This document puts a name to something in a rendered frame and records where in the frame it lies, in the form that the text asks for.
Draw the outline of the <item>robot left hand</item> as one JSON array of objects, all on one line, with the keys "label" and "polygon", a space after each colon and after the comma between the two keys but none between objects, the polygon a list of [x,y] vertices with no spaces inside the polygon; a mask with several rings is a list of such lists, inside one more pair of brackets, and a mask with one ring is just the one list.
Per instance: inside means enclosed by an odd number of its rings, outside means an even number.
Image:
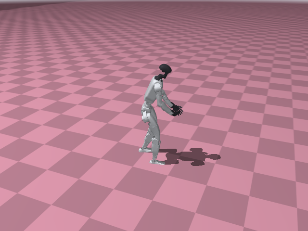
[{"label": "robot left hand", "polygon": [[[172,102],[171,102],[172,103]],[[178,111],[178,110],[181,110],[182,112],[183,112],[183,110],[182,109],[180,109],[180,108],[182,108],[181,106],[177,106],[177,105],[175,105],[174,103],[172,103],[173,104],[173,106],[171,107],[171,108],[173,108],[173,110],[174,111]],[[179,108],[180,107],[180,108]],[[180,111],[180,112],[181,112]],[[180,113],[180,115],[182,114],[182,112]],[[179,116],[179,114],[178,114],[178,116]]]}]

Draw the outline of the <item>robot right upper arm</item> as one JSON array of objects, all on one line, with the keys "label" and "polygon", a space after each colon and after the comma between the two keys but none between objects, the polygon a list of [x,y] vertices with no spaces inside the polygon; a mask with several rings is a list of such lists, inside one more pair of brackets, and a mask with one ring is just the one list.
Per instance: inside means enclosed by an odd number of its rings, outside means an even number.
[{"label": "robot right upper arm", "polygon": [[154,84],[154,91],[155,91],[155,94],[156,94],[157,105],[159,107],[162,107],[161,106],[161,103],[163,102],[162,101],[162,87],[159,83]]}]

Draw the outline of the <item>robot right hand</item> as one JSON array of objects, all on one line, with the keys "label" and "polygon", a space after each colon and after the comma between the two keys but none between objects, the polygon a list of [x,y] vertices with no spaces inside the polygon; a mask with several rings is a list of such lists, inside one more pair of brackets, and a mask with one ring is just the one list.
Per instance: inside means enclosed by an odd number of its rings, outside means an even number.
[{"label": "robot right hand", "polygon": [[171,110],[174,114],[172,114],[172,116],[177,116],[179,113],[180,113],[180,110],[179,111],[174,111],[174,110]]}]

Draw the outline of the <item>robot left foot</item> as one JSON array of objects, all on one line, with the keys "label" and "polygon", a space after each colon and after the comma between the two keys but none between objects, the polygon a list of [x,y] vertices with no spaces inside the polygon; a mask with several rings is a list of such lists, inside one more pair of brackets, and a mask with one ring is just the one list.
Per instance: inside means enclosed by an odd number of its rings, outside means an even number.
[{"label": "robot left foot", "polygon": [[142,150],[142,148],[139,149],[139,152],[146,152],[146,153],[148,153],[148,152],[151,152],[151,151],[152,151],[152,148],[148,148],[148,147],[146,147],[144,150]]}]

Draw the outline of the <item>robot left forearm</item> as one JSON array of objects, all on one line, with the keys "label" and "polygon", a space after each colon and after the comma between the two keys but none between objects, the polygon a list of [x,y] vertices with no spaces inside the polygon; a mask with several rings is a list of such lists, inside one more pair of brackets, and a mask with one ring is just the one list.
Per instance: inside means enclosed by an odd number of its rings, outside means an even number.
[{"label": "robot left forearm", "polygon": [[166,103],[168,106],[170,106],[170,107],[173,106],[173,104],[171,103],[171,101],[168,99],[166,93],[163,94],[162,99],[165,101],[165,103]]}]

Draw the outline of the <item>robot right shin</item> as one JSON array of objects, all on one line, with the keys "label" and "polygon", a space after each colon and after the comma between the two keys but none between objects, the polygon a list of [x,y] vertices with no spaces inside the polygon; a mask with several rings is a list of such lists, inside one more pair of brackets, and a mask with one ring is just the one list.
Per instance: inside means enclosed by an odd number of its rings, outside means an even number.
[{"label": "robot right shin", "polygon": [[156,138],[152,139],[153,163],[156,162],[157,155],[160,149],[160,143]]}]

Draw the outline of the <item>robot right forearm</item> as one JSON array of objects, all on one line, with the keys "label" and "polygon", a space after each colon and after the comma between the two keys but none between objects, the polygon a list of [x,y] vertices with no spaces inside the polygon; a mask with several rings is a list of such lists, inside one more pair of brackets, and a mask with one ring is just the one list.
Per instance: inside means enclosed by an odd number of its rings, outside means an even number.
[{"label": "robot right forearm", "polygon": [[165,104],[165,102],[162,102],[161,103],[161,106],[162,106],[162,110],[165,111],[166,113],[168,113],[169,115],[172,115],[174,114],[171,109],[169,107],[167,107],[167,105]]}]

